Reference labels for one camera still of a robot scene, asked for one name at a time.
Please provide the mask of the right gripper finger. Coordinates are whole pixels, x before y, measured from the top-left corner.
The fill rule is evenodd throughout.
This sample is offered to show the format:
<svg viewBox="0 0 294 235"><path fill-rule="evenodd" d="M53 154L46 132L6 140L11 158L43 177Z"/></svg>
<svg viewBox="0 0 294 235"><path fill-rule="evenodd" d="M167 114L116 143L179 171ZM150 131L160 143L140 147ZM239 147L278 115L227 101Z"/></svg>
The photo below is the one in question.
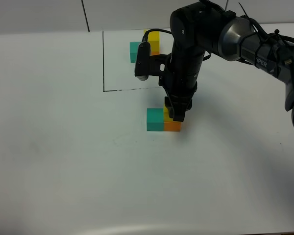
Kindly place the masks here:
<svg viewBox="0 0 294 235"><path fill-rule="evenodd" d="M165 107L168 110L169 117L173 118L174 117L174 110L173 110L172 104L171 104L168 96L165 97Z"/></svg>
<svg viewBox="0 0 294 235"><path fill-rule="evenodd" d="M174 103L173 107L173 120L183 122L185 118L185 113L187 111L187 103Z"/></svg>

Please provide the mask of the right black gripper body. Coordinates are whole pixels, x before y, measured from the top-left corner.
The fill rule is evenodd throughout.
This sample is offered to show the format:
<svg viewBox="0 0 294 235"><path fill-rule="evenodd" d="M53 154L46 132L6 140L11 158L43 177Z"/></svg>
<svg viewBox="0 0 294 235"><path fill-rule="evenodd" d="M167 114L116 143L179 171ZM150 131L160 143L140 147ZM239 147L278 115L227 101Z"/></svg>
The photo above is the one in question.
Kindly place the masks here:
<svg viewBox="0 0 294 235"><path fill-rule="evenodd" d="M162 80L167 93L165 106L169 110L191 109L201 64L211 57L211 53L207 56L205 53L206 50L199 46L184 48L173 45L166 63L168 77Z"/></svg>

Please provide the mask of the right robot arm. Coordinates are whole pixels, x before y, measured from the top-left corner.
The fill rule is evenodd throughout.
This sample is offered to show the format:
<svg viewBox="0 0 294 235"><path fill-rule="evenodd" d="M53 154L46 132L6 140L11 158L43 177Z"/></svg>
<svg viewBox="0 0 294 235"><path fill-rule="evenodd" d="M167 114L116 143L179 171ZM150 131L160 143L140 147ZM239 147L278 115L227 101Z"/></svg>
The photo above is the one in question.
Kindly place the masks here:
<svg viewBox="0 0 294 235"><path fill-rule="evenodd" d="M174 121L182 122L192 107L201 63L212 54L255 66L285 84L285 110L294 127L294 38L278 30L266 33L247 15L236 16L208 0L175 10L170 17L173 48L164 80L165 105Z"/></svg>

